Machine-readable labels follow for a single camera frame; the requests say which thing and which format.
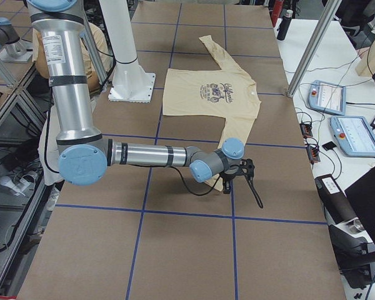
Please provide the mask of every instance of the white table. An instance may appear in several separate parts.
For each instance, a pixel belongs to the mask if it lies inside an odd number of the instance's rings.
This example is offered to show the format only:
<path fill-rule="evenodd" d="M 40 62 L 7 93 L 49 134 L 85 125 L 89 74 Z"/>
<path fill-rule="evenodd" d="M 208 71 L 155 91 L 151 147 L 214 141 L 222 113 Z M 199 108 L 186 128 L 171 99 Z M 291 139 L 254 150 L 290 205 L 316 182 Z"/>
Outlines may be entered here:
<path fill-rule="evenodd" d="M 313 20 L 294 19 L 291 22 L 285 40 L 277 42 L 281 57 L 283 59 L 288 82 L 290 82 L 293 77 L 293 72 L 296 70 L 300 62 L 316 24 L 317 21 Z M 375 103 L 375 83 L 373 80 L 367 81 L 370 79 L 370 77 L 359 77 L 357 75 L 355 68 L 359 61 L 360 58 L 358 57 L 356 50 L 349 42 L 349 39 L 342 30 L 340 24 L 333 21 L 322 39 L 308 70 L 330 67 L 340 68 L 323 70 L 317 69 L 315 71 L 306 72 L 301 81 L 299 89 L 293 97 L 294 105 L 297 107 L 296 111 L 304 111 L 305 113 L 308 113 L 312 117 L 313 121 L 321 119 L 321 114 L 307 109 L 304 104 L 304 101 L 307 102 L 306 99 L 310 90 L 310 85 L 306 83 L 312 83 L 315 80 L 322 80 L 343 86 L 362 83 L 346 88 L 346 101 L 352 103 Z M 347 105 L 346 115 L 364 116 L 370 123 L 375 116 L 375 106 Z M 329 128 L 330 116 L 331 115 L 325 114 L 326 119 L 321 122 L 321 125 L 319 122 L 312 124 L 312 133 L 319 141 L 319 145 L 333 141 L 333 135 Z M 297 118 L 299 121 L 309 121 L 309 117 L 305 114 L 298 114 Z M 338 158 L 334 153 L 332 153 L 332 151 L 322 151 L 334 161 L 336 170 L 333 175 L 336 177 L 340 170 Z M 339 147 L 335 148 L 335 151 L 342 161 L 342 174 L 337 179 L 337 183 L 340 185 L 342 190 L 345 190 L 375 165 L 375 158 L 346 157 Z M 312 169 L 314 177 L 330 174 L 333 171 L 332 162 L 322 154 L 320 154 L 320 158 L 321 162 L 316 163 Z M 362 299 L 365 298 L 366 289 L 363 291 L 360 289 L 351 289 L 343 277 L 342 281 L 344 283 L 347 299 L 352 299 L 356 293 L 362 293 Z M 370 293 L 368 300 L 375 300 L 375 285 L 372 287 L 372 292 Z"/>

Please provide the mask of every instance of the black chair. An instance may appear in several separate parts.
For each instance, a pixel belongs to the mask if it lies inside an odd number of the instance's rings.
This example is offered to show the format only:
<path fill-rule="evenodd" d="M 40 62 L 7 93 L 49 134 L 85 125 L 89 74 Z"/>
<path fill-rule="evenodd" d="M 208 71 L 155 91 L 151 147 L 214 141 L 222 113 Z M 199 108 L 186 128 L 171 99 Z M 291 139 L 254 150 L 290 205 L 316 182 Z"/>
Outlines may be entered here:
<path fill-rule="evenodd" d="M 328 0 L 322 0 L 324 6 Z M 341 26 L 352 36 L 364 30 L 367 23 L 375 18 L 375 0 L 343 0 L 336 12 Z"/>

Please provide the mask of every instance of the black cylinder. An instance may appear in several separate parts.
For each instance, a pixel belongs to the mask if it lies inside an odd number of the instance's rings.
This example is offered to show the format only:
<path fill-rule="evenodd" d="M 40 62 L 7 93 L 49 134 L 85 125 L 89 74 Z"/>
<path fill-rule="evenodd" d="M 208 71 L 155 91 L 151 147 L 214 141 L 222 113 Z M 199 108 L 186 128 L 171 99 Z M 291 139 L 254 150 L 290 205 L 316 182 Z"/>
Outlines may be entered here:
<path fill-rule="evenodd" d="M 277 34 L 276 39 L 280 41 L 283 41 L 285 39 L 286 34 L 288 33 L 290 22 L 292 21 L 292 15 L 293 15 L 293 11 L 288 9 L 286 11 L 286 14 L 282 17 L 282 22 L 279 25 L 279 28 L 278 28 L 279 32 Z"/>

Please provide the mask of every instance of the blue robot arm in background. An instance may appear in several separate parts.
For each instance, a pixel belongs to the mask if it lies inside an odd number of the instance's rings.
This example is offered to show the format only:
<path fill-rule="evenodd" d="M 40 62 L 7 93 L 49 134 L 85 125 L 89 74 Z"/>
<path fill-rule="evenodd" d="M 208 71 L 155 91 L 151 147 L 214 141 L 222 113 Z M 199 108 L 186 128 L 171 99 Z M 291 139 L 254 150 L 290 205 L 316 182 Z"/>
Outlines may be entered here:
<path fill-rule="evenodd" d="M 11 22 L 0 17 L 0 50 L 3 47 L 12 58 L 17 58 L 27 51 Z"/>
<path fill-rule="evenodd" d="M 108 166 L 131 164 L 187 166 L 200 183 L 221 174 L 226 193 L 236 175 L 245 175 L 248 182 L 253 183 L 253 162 L 242 160 L 244 144 L 235 138 L 226 140 L 221 149 L 211 153 L 196 147 L 127 144 L 103 139 L 93 124 L 79 41 L 79 33 L 84 29 L 83 2 L 27 1 L 32 26 L 41 33 L 44 44 L 61 127 L 56 138 L 60 152 L 59 172 L 66 181 L 76 185 L 92 184 L 104 175 Z"/>

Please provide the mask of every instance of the beige shirt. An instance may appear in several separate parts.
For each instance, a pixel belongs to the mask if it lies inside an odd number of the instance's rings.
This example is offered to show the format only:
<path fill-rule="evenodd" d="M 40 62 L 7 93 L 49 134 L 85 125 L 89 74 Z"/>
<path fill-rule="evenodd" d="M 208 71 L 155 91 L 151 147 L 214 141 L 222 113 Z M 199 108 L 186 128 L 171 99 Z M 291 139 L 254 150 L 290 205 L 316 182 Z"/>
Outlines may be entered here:
<path fill-rule="evenodd" d="M 98 28 L 96 25 L 89 23 L 90 29 L 92 31 L 94 42 L 96 43 L 97 48 L 104 53 L 108 53 L 108 47 L 106 38 L 104 37 L 103 32 Z M 38 49 L 39 49 L 39 41 L 37 36 L 37 31 L 33 29 L 32 33 L 32 44 L 33 44 L 33 53 L 32 53 L 32 60 L 36 61 L 38 59 Z M 93 63 L 91 61 L 91 58 L 89 56 L 89 52 L 86 49 L 85 45 L 82 42 L 81 39 L 81 49 L 82 49 L 82 57 L 83 57 L 83 63 L 86 71 L 87 78 L 90 78 L 92 76 L 92 72 L 94 70 Z M 104 55 L 103 53 L 100 53 L 100 58 L 102 61 L 102 64 L 104 66 L 104 69 L 106 71 L 110 70 L 111 67 L 111 57 Z"/>
<path fill-rule="evenodd" d="M 163 113 L 166 116 L 206 115 L 225 118 L 219 148 L 228 138 L 246 143 L 260 100 L 256 82 L 211 36 L 200 37 L 218 63 L 218 71 L 185 71 L 168 69 Z M 222 189 L 218 182 L 216 189 Z"/>

